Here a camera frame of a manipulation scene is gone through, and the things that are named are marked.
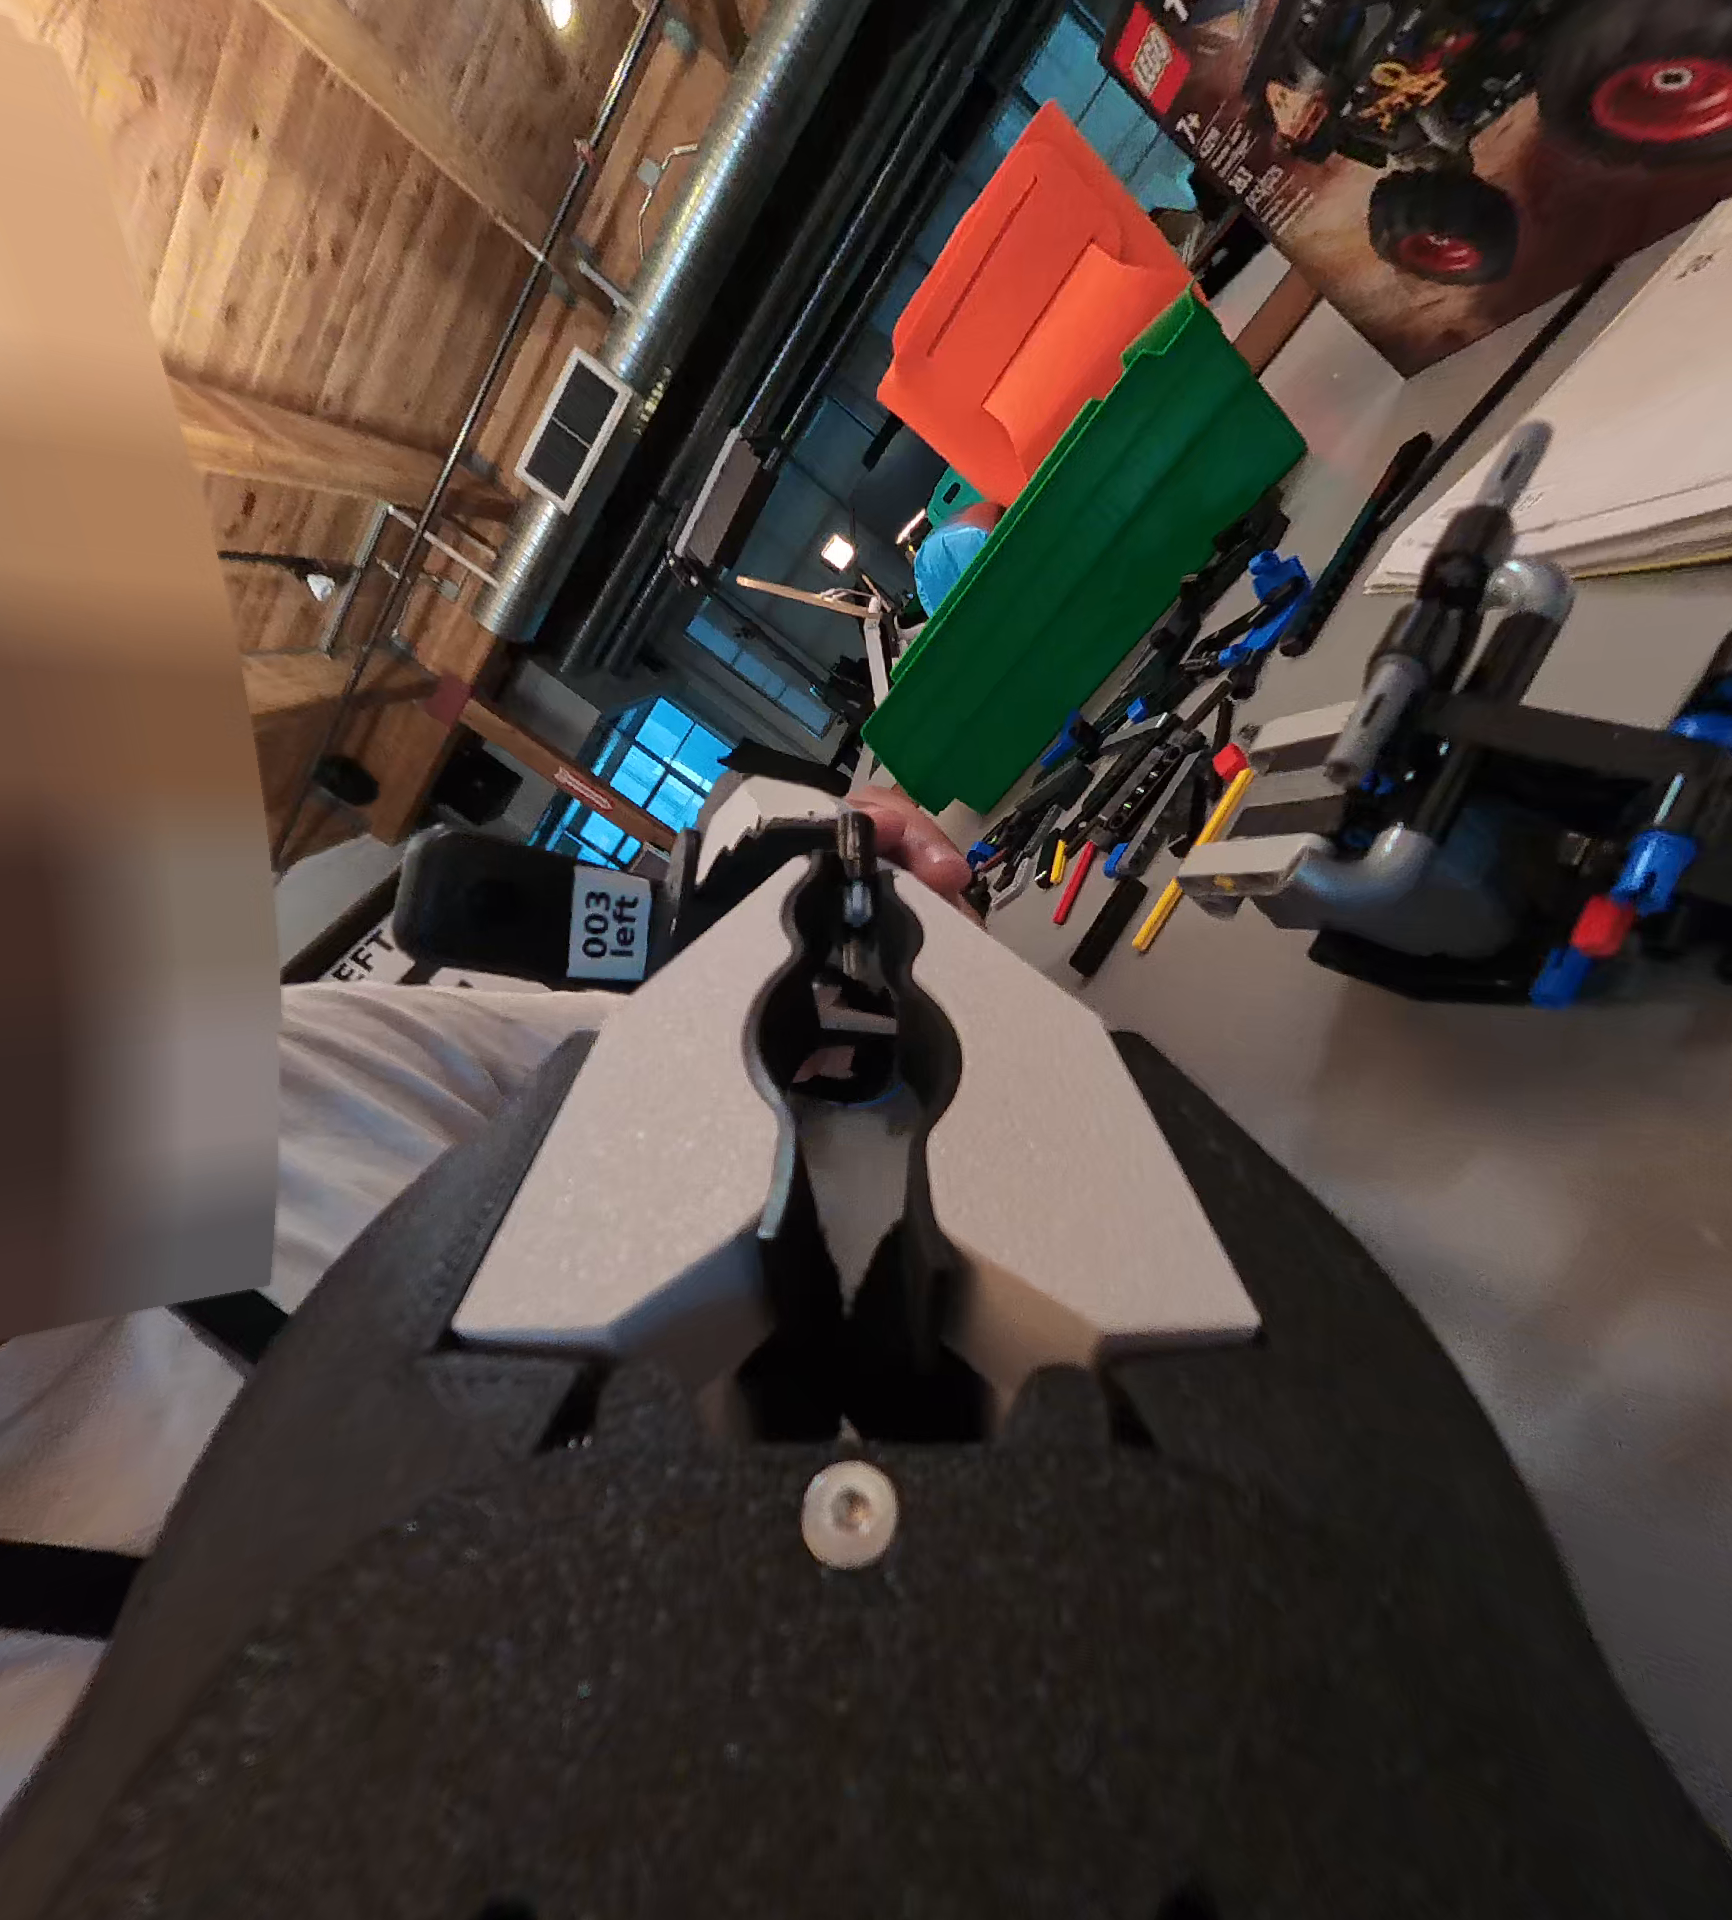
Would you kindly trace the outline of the silver ventilation duct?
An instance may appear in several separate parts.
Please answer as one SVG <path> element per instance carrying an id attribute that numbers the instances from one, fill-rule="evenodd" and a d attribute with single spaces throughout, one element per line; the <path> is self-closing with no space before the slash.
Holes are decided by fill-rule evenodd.
<path id="1" fill-rule="evenodd" d="M 493 580 L 472 606 L 476 624 L 498 643 L 529 645 L 539 616 L 566 585 L 670 377 L 706 325 L 712 300 L 726 289 L 765 201 L 785 182 L 788 157 L 868 15 L 866 3 L 781 3 L 771 5 L 760 21 L 711 125 L 684 157 L 678 199 L 641 252 L 624 303 L 598 348 L 584 348 L 639 399 L 573 513 L 522 485 L 522 504 L 498 551 Z"/>

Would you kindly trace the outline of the green plastic bin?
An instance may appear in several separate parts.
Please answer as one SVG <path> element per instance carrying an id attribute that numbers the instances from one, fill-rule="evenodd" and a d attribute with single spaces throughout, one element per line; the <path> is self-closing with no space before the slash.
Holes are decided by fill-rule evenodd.
<path id="1" fill-rule="evenodd" d="M 1180 295 L 904 648 L 864 748 L 927 810 L 996 810 L 1304 456 L 1215 312 Z"/>

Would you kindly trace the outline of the small black lego assembly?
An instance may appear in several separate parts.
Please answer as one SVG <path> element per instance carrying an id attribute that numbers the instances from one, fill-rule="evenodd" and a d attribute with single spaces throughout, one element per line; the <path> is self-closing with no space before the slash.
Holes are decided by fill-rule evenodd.
<path id="1" fill-rule="evenodd" d="M 839 965 L 851 980 L 864 983 L 875 954 L 878 908 L 877 824 L 871 814 L 858 808 L 839 814 L 835 857 L 843 877 Z"/>

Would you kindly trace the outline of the black and white sign board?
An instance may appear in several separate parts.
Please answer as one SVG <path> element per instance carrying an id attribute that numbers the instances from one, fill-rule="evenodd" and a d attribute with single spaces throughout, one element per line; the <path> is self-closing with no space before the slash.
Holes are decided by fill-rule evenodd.
<path id="1" fill-rule="evenodd" d="M 430 967 L 398 944 L 392 926 L 378 922 L 367 931 L 332 931 L 285 965 L 285 988 L 302 986 L 398 986 L 423 985 Z"/>

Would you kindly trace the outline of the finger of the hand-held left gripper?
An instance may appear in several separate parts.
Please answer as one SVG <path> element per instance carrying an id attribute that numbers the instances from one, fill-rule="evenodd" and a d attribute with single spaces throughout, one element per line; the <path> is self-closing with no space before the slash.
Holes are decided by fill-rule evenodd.
<path id="1" fill-rule="evenodd" d="M 821 854 L 837 851 L 840 796 L 775 776 L 748 776 L 708 808 L 695 900 L 791 900 Z"/>

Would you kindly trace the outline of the pile of loose lego pieces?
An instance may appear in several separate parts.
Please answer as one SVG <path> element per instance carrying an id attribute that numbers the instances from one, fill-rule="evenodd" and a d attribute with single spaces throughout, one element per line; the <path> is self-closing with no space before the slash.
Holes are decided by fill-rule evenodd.
<path id="1" fill-rule="evenodd" d="M 1072 712 L 1025 796 L 975 844 L 968 900 L 988 918 L 1034 888 L 1067 926 L 1089 879 L 1112 893 L 1072 958 L 1090 976 L 1145 900 L 1145 871 L 1211 814 L 1238 767 L 1237 712 L 1249 703 L 1312 580 L 1283 551 L 1283 492 L 1215 538 L 1145 637 L 1124 687 L 1096 714 Z"/>

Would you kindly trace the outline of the paned window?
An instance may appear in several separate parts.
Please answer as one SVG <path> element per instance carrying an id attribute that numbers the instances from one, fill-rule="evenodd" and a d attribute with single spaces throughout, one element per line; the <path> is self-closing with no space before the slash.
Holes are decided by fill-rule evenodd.
<path id="1" fill-rule="evenodd" d="M 733 741 L 687 707 L 657 697 L 629 709 L 589 752 L 589 772 L 663 828 L 697 828 L 726 770 Z M 589 803 L 552 798 L 529 847 L 595 866 L 630 871 L 649 844 Z"/>

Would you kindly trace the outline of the long black lego beam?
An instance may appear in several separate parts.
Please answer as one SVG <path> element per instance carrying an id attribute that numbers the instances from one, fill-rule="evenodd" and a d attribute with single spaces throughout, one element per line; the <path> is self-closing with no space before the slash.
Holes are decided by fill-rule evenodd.
<path id="1" fill-rule="evenodd" d="M 1278 634 L 1272 650 L 1280 658 L 1298 661 L 1310 654 L 1353 578 L 1379 545 L 1385 523 L 1412 488 L 1432 453 L 1430 435 L 1414 435 L 1395 450 L 1347 537 Z"/>

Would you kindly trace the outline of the person's left hand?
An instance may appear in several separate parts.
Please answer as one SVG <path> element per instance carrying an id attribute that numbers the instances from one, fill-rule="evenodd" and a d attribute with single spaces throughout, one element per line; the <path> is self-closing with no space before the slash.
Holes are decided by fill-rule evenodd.
<path id="1" fill-rule="evenodd" d="M 908 872 L 975 925 L 984 925 L 984 908 L 968 898 L 975 886 L 971 865 L 927 808 L 880 784 L 860 787 L 847 800 L 852 813 L 871 823 L 880 865 Z"/>

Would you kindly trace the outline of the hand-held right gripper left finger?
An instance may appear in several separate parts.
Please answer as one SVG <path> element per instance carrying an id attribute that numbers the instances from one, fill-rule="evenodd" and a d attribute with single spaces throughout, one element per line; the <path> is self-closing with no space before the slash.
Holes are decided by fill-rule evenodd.
<path id="1" fill-rule="evenodd" d="M 729 1430 L 840 1435 L 844 1309 L 788 1094 L 847 885 L 837 852 L 787 858 L 606 1020 L 453 1314 L 462 1349 L 657 1365 Z"/>

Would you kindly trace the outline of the partly built lego model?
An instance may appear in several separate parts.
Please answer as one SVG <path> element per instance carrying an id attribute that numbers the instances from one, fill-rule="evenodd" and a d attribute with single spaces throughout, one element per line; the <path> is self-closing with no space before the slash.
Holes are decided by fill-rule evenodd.
<path id="1" fill-rule="evenodd" d="M 1358 699 L 1244 748 L 1256 780 L 1187 898 L 1310 935 L 1310 960 L 1420 1003 L 1562 1011 L 1622 960 L 1704 953 L 1732 985 L 1732 631 L 1662 726 L 1530 704 L 1574 580 L 1517 556 L 1553 431 L 1521 427 L 1430 549 Z"/>

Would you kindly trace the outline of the long yellow lego axle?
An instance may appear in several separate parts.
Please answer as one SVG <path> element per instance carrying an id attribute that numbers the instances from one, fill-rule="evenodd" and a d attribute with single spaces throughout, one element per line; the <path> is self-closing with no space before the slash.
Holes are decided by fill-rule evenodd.
<path id="1" fill-rule="evenodd" d="M 1132 953 L 1146 954 L 1159 938 L 1164 935 L 1167 925 L 1175 918 L 1180 904 L 1188 897 L 1188 879 L 1194 871 L 1194 863 L 1200 854 L 1213 852 L 1225 838 L 1233 833 L 1238 813 L 1249 803 L 1250 789 L 1254 787 L 1256 770 L 1253 765 L 1238 765 L 1230 778 L 1226 780 L 1218 804 L 1211 814 L 1206 827 L 1191 844 L 1191 851 L 1182 857 L 1172 880 L 1167 885 L 1159 903 L 1152 906 L 1139 933 L 1132 938 Z"/>

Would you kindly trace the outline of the lego instruction booklet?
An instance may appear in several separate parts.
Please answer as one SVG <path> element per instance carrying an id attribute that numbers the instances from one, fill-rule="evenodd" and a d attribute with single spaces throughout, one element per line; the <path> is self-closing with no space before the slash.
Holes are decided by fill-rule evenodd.
<path id="1" fill-rule="evenodd" d="M 1578 580 L 1732 562 L 1732 199 L 1533 417 L 1550 445 L 1512 513 L 1521 552 Z"/>

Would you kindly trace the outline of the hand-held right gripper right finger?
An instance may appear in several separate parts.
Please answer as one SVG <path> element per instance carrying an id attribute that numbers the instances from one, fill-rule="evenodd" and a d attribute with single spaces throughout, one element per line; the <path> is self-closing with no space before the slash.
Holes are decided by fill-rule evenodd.
<path id="1" fill-rule="evenodd" d="M 848 1416 L 971 1443 L 1048 1371 L 1253 1342 L 1262 1309 L 1107 1024 L 916 879 L 878 883 L 899 1210 L 848 1309 Z"/>

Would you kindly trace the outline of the studio light panel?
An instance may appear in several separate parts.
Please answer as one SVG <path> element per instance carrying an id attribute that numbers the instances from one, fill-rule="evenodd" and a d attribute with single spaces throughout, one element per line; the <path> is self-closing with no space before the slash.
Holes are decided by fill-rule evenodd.
<path id="1" fill-rule="evenodd" d="M 766 448 L 740 431 L 720 447 L 668 545 L 668 562 L 688 578 L 734 566 L 759 527 L 779 473 Z"/>

